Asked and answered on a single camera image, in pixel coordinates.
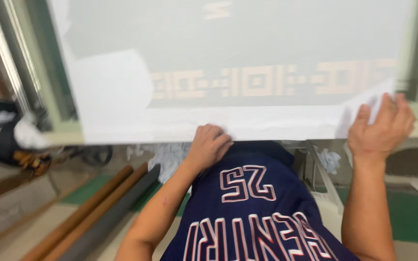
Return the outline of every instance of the white paper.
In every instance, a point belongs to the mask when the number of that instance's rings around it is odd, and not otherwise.
[[[48,2],[87,144],[345,138],[393,92],[411,3]]]

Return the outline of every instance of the navy jersey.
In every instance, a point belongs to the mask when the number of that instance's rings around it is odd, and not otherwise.
[[[265,154],[224,157],[193,183],[162,261],[358,260],[323,225],[314,199]]]

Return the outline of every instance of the wrist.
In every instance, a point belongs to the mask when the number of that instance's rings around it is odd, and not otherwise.
[[[183,160],[180,164],[180,167],[183,167],[186,169],[189,173],[192,173],[194,175],[198,175],[203,171],[204,169],[197,163],[191,160]]]
[[[368,177],[381,177],[385,175],[386,160],[378,158],[353,158],[352,159],[354,175],[360,175]]]

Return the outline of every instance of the wooden roller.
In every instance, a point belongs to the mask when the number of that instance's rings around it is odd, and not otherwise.
[[[143,163],[130,177],[128,177],[113,193],[93,210],[76,228],[59,243],[55,249],[44,259],[55,261],[59,259],[78,238],[85,234],[119,199],[121,199],[146,173],[148,163]]]
[[[90,199],[83,203],[78,210],[70,215],[53,232],[43,239],[36,247],[26,254],[21,261],[39,261],[48,255],[56,246],[80,224],[104,199],[131,175],[133,168],[125,166],[115,177],[98,190]]]

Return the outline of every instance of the printed name on jersey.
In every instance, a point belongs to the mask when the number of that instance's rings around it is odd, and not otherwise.
[[[234,192],[222,195],[222,203],[238,202],[248,199],[248,191],[251,197],[263,198],[268,201],[275,201],[277,197],[273,185],[265,184],[260,187],[262,178],[267,168],[258,165],[244,165],[235,169],[222,170],[220,172],[220,188],[222,190],[235,189]],[[246,173],[251,172],[251,178],[246,186]]]
[[[211,260],[230,261],[228,247],[234,247],[236,261],[269,260],[276,261],[322,261],[338,260],[325,240],[310,226],[305,215],[296,212],[292,217],[274,213],[262,217],[256,214],[247,217],[251,241],[247,242],[243,219],[234,218],[231,224],[234,242],[227,242],[225,219],[218,218],[212,227],[209,218],[191,223],[185,245],[184,261]],[[248,244],[252,244],[254,256],[249,256]]]

